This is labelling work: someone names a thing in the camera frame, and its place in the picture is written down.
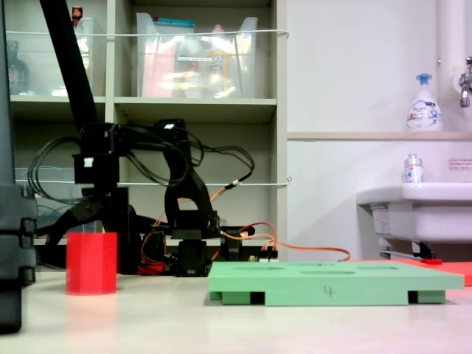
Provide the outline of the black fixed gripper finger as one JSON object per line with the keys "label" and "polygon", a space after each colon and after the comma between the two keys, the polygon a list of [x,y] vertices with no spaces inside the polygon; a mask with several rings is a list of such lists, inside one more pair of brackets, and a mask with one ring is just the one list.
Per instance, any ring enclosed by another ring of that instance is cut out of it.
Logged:
{"label": "black fixed gripper finger", "polygon": [[131,273],[129,241],[129,203],[126,187],[113,188],[106,199],[104,228],[117,234],[117,270],[120,274]]}

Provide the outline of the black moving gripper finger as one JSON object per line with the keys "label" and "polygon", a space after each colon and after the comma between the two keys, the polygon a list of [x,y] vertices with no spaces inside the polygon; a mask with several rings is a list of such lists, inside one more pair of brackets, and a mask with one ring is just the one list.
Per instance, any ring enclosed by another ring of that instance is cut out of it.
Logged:
{"label": "black moving gripper finger", "polygon": [[104,209],[105,203],[102,200],[81,201],[65,211],[53,224],[39,227],[37,236],[46,236],[46,245],[57,245],[70,229],[100,221]]}

